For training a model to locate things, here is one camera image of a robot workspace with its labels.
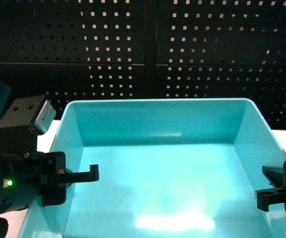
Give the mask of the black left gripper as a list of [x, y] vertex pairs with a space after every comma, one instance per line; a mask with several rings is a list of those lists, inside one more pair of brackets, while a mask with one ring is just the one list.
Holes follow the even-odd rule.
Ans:
[[42, 206], [65, 203], [73, 183], [99, 181], [99, 165], [88, 172], [66, 167], [64, 152], [37, 151], [37, 137], [46, 129], [29, 126], [0, 127], [0, 214], [26, 209], [40, 191]]

